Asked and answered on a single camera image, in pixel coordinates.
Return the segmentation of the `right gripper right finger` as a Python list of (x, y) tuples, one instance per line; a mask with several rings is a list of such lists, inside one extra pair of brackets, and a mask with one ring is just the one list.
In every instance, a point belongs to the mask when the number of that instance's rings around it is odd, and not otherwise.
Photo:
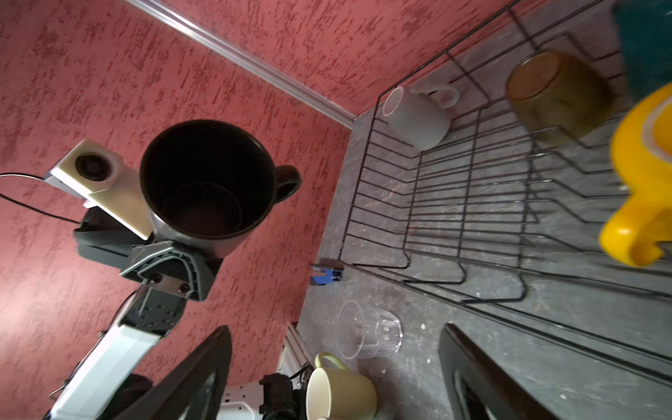
[(554, 419), (456, 325), (446, 324), (439, 360), (455, 419)]

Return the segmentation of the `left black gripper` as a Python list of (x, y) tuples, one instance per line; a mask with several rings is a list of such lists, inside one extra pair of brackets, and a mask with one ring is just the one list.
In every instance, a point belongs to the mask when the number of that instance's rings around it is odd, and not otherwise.
[(117, 268), (122, 277), (141, 285), (197, 302), (208, 298), (223, 263), (175, 241), (152, 243), (154, 234), (142, 239), (101, 208), (87, 210), (73, 238), (81, 257)]

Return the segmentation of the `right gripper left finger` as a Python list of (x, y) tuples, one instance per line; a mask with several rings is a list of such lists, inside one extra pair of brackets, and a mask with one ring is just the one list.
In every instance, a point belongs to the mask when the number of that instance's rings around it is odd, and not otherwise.
[(215, 419), (233, 354), (229, 328), (218, 327), (159, 385), (119, 419)]

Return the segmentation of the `black mug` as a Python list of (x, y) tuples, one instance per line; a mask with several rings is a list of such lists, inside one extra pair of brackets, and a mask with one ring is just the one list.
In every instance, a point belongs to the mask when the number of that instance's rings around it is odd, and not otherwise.
[(275, 164), (250, 133), (215, 120), (161, 132), (143, 154), (139, 179), (154, 236), (217, 259), (302, 184), (296, 167)]

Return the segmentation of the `grey white mug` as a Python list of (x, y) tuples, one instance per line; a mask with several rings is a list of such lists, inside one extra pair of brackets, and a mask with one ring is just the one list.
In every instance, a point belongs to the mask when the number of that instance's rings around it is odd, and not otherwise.
[(449, 133), (453, 120), (446, 110), (460, 100), (460, 92), (450, 84), (411, 89), (395, 87), (381, 109), (383, 119), (402, 141), (426, 152)]

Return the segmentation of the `yellow mug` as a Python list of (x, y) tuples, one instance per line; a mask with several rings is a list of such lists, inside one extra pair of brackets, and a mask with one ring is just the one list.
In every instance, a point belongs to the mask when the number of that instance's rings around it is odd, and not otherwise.
[(641, 268), (671, 241), (671, 85), (637, 103), (616, 129), (611, 160), (629, 197), (600, 233), (614, 260)]

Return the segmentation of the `olive green glass cup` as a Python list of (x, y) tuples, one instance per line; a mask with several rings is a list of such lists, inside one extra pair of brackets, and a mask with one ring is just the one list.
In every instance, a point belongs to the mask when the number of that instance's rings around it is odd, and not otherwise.
[(581, 59), (558, 50), (518, 64), (506, 82), (518, 120), (535, 140), (562, 145), (602, 125), (614, 109), (609, 83)]

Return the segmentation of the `dark green mug white inside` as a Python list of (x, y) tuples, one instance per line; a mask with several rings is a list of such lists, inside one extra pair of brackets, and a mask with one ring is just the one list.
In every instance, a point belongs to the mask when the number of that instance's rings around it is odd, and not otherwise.
[(612, 16), (630, 93), (638, 102), (671, 82), (671, 3), (618, 1)]

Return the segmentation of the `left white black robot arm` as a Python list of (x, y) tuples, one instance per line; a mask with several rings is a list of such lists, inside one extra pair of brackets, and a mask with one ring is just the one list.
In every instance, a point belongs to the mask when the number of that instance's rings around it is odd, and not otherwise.
[(51, 419), (298, 419), (299, 392), (284, 374), (238, 388), (227, 379), (233, 345), (218, 327), (160, 383), (136, 366), (180, 321), (189, 300), (205, 297), (219, 259), (183, 241), (141, 240), (99, 208), (87, 211), (75, 240), (82, 256), (138, 281), (110, 327), (64, 382)]

